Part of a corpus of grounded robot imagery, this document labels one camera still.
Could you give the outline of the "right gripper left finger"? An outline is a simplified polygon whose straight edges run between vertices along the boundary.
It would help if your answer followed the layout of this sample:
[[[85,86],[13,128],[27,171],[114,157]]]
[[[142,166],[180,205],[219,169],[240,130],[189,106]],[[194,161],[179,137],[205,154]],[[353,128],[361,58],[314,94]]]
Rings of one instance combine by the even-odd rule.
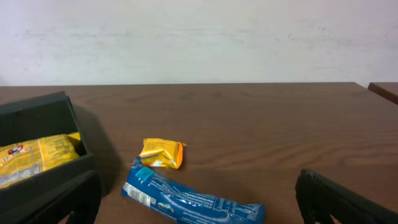
[[[94,223],[101,180],[94,170],[66,182],[25,180],[1,190],[1,223]]]

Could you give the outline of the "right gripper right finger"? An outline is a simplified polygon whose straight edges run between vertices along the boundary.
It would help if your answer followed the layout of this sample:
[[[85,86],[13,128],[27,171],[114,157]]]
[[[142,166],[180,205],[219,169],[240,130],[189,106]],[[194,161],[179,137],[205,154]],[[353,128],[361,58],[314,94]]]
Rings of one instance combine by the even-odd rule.
[[[397,213],[303,169],[295,184],[296,199],[305,224],[396,224]]]

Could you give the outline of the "large yellow Hacks candy bag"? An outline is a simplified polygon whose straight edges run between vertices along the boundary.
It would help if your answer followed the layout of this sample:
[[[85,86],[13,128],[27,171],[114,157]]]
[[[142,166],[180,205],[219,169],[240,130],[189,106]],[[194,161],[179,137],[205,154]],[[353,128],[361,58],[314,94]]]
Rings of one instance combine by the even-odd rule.
[[[59,134],[1,147],[1,188],[78,159],[79,133]]]

